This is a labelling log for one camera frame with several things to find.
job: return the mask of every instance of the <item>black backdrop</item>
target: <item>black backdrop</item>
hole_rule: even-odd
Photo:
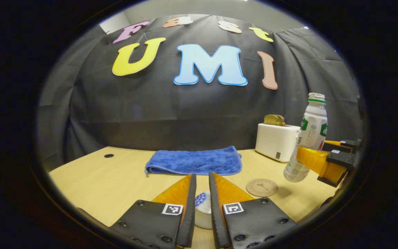
[[[94,27],[62,55],[44,86],[38,108],[38,149],[52,170],[105,146],[141,150],[209,150],[234,145],[254,148],[257,124],[267,114],[283,115],[299,126],[308,92],[325,94],[328,140],[360,136],[358,88],[354,78],[330,47],[305,28],[270,34],[265,41],[237,19],[187,15],[187,25],[163,28],[166,16],[150,20],[131,38],[112,44],[122,33],[106,35]],[[218,21],[237,24],[241,34],[218,27]],[[117,51],[139,43],[129,62],[144,54],[148,39],[164,37],[155,60],[135,74],[116,76]],[[240,48],[246,86],[211,83],[199,76],[195,85],[176,85],[181,52],[177,46],[199,44],[213,54],[221,45]],[[264,68],[257,51],[274,58],[277,90],[263,86]]]

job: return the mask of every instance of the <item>round coaster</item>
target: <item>round coaster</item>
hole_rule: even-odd
[[[247,191],[258,197],[267,197],[277,192],[278,185],[272,180],[258,178],[247,183]]]

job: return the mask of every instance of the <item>blue towel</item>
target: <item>blue towel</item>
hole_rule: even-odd
[[[145,165],[145,173],[234,175],[242,169],[240,158],[234,146],[211,151],[156,151]]]

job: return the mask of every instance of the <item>table surface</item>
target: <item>table surface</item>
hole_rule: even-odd
[[[242,155],[242,170],[223,176],[246,191],[255,178],[268,178],[278,184],[269,198],[295,222],[316,211],[336,188],[317,180],[310,171],[299,183],[283,176],[286,163],[264,156],[254,149],[237,151]],[[62,194],[75,206],[110,227],[137,200],[153,200],[185,175],[144,173],[145,164],[154,151],[105,147],[64,164],[49,173]],[[106,154],[114,157],[105,158]],[[209,191],[208,175],[197,176],[196,195]],[[213,231],[195,226],[192,248],[214,248]]]

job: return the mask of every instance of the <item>letter m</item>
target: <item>letter m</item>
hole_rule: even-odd
[[[220,46],[213,56],[198,44],[184,44],[177,47],[182,52],[179,75],[174,78],[177,85],[193,85],[199,77],[193,72],[194,65],[203,79],[210,83],[219,67],[222,74],[218,81],[224,85],[246,85],[247,79],[242,75],[239,63],[240,49],[233,46]]]

